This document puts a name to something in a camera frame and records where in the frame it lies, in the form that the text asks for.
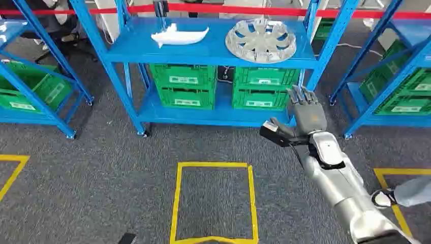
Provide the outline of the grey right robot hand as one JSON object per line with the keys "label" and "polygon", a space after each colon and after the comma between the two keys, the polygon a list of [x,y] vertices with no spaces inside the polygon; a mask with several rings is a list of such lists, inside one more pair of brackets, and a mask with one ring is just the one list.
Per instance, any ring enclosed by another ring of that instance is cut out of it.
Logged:
{"label": "grey right robot hand", "polygon": [[304,137],[314,131],[325,131],[327,119],[321,103],[316,94],[304,86],[293,85],[287,89],[290,96],[288,108],[296,119],[296,129],[280,123],[275,117],[270,122],[275,126],[276,132],[288,139]]}

